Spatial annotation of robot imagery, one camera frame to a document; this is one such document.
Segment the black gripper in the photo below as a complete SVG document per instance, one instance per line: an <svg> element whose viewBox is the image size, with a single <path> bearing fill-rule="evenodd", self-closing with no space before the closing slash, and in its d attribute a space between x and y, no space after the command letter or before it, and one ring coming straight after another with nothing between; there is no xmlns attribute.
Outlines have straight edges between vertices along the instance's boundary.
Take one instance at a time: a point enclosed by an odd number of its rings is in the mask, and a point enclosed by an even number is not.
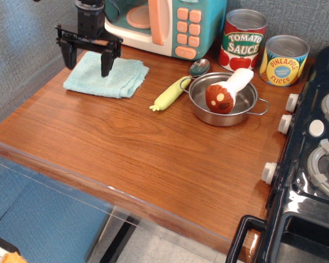
<svg viewBox="0 0 329 263"><path fill-rule="evenodd" d="M105 1L75 1L77 23L57 24L56 43L61 48L65 66L73 70L77 49L101 54L101 76L107 77L114 60L122 54L123 39L105 29Z"/></svg>

